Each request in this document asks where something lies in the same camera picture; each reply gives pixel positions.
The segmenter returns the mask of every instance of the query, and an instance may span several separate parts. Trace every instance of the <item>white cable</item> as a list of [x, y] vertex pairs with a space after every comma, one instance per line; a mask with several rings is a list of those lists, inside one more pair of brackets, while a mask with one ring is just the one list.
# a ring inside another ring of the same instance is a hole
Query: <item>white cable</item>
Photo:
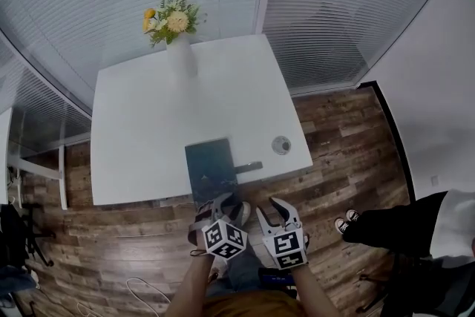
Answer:
[[[152, 308], [150, 305], [148, 305], [145, 301], [143, 301], [139, 296], [137, 296], [135, 294], [135, 292], [133, 290], [131, 290], [130, 286], [128, 285], [128, 282], [130, 280], [138, 280], [138, 281], [141, 281], [143, 282], [144, 284], [148, 285], [150, 288], [153, 288], [154, 290], [156, 290], [160, 295], [162, 295], [166, 301], [168, 301], [170, 303], [170, 299], [168, 297], [165, 296], [165, 293], [163, 293], [161, 290], [158, 290], [157, 288], [155, 288], [153, 285], [150, 285], [149, 283], [147, 283], [145, 280], [142, 280], [141, 278], [129, 278], [127, 279], [127, 281], [125, 282], [125, 285], [127, 286], [127, 289], [130, 291], [130, 293], [133, 295], [133, 297], [135, 297], [138, 301], [140, 301], [141, 303], [145, 304], [147, 306], [148, 309], [150, 309], [152, 311], [153, 314], [155, 314], [156, 317], [160, 317], [158, 315], [157, 312], [155, 312], [154, 308]], [[88, 311], [88, 314], [84, 314], [79, 307], [83, 307], [84, 309], [86, 309]], [[101, 316], [99, 313], [96, 313], [94, 312], [92, 309], [89, 309], [88, 307], [86, 307], [84, 304], [81, 304], [80, 302], [77, 303], [76, 305], [76, 308], [78, 310], [79, 313], [81, 313], [81, 316], [83, 317], [103, 317]]]

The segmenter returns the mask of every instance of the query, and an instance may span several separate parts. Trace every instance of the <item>white table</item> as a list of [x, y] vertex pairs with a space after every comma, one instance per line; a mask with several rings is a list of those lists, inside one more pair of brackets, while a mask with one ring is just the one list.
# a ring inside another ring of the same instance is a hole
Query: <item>white table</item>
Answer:
[[61, 207], [66, 210], [68, 203], [66, 200], [65, 182], [65, 146], [59, 147], [58, 170], [49, 169], [44, 166], [23, 160], [18, 154], [10, 153], [8, 150], [8, 137], [10, 135], [10, 124], [13, 109], [8, 108], [0, 114], [0, 184], [4, 190], [0, 191], [0, 203], [8, 204], [8, 180], [7, 165], [16, 168], [17, 177], [17, 197], [19, 207], [22, 207], [22, 179], [20, 171], [28, 171], [46, 178], [59, 181], [59, 196], [61, 197]]
[[[198, 77], [178, 82], [167, 52], [99, 72], [91, 131], [94, 204], [187, 195], [185, 146], [229, 139], [239, 183], [312, 165], [284, 78], [264, 35], [192, 45]], [[271, 147], [279, 135], [292, 147]]]

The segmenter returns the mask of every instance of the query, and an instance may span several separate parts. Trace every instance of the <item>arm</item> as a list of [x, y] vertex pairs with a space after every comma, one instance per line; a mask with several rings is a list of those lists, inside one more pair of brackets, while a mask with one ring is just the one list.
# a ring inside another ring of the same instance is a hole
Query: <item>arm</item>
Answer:
[[340, 312], [320, 287], [308, 265], [294, 267], [292, 276], [308, 317], [340, 317]]
[[[205, 249], [203, 233], [197, 232], [197, 249]], [[209, 271], [214, 256], [196, 256], [186, 272], [178, 291], [175, 293], [165, 317], [200, 317], [203, 309]]]

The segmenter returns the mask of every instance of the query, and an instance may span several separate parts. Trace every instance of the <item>bouquet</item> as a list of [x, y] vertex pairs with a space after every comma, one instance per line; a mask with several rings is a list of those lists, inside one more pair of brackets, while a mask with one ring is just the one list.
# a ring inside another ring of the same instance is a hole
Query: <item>bouquet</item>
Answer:
[[143, 13], [143, 33], [150, 36], [152, 47], [162, 40], [171, 44], [180, 33], [196, 33], [199, 9], [188, 0], [160, 0], [158, 9], [148, 8]]

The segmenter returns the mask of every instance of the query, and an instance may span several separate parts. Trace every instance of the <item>flower vase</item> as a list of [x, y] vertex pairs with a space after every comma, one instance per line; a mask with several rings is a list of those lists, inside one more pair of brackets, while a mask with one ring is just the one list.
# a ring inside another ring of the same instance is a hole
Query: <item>flower vase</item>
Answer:
[[166, 45], [168, 63], [177, 79], [191, 79], [198, 75], [196, 58], [185, 33]]

